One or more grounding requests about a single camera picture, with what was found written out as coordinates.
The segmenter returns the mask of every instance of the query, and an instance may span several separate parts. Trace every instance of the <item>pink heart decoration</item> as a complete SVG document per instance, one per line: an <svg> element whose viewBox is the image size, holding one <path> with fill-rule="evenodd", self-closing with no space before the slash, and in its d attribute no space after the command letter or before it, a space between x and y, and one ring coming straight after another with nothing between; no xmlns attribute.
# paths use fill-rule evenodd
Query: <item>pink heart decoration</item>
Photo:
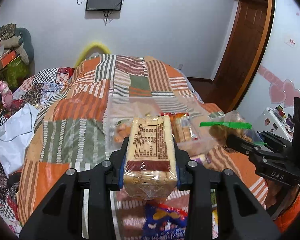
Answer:
<svg viewBox="0 0 300 240"><path fill-rule="evenodd" d="M283 83L283 91L286 94L284 107L294 107L294 97L300 98L300 90L295 89L293 82L287 79Z"/></svg>
<svg viewBox="0 0 300 240"><path fill-rule="evenodd" d="M270 99L272 104L280 104L283 103L286 99L286 94L282 90L282 87L279 87L278 84L272 83L270 85Z"/></svg>

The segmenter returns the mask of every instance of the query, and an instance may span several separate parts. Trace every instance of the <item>white bag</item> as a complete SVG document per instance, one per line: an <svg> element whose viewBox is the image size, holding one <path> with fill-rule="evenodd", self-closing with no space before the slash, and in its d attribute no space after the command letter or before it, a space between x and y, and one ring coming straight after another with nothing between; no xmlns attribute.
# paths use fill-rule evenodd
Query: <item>white bag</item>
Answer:
<svg viewBox="0 0 300 240"><path fill-rule="evenodd" d="M34 125L39 110L25 106L0 126L0 162L7 175L23 166L25 151L34 136Z"/></svg>

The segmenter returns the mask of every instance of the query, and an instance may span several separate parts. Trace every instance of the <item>pink pig figurine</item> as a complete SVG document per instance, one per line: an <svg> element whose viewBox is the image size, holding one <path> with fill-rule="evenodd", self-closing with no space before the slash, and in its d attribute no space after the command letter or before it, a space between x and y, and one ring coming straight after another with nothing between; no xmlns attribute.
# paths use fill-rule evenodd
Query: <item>pink pig figurine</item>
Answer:
<svg viewBox="0 0 300 240"><path fill-rule="evenodd" d="M4 108L6 108L8 111L11 111L11 104L13 99L13 94L11 90L8 87L7 82L0 81L0 94L2 96L1 101Z"/></svg>

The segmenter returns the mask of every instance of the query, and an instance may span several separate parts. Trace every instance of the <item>blue snack bag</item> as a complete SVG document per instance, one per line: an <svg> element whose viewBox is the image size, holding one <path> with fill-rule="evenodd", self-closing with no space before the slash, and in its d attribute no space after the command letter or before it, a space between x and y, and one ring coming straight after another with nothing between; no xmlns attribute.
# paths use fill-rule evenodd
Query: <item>blue snack bag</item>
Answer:
<svg viewBox="0 0 300 240"><path fill-rule="evenodd" d="M146 221L142 240L184 239L188 214L178 208L148 201L145 205Z"/></svg>

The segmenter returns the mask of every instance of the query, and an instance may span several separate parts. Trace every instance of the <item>green strip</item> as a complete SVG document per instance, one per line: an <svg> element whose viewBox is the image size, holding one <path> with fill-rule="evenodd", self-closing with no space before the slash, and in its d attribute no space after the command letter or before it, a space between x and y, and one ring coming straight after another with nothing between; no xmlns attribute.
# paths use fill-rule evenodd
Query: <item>green strip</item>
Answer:
<svg viewBox="0 0 300 240"><path fill-rule="evenodd" d="M251 129L252 125L248 122L201 122L202 126L223 125L233 129Z"/></svg>

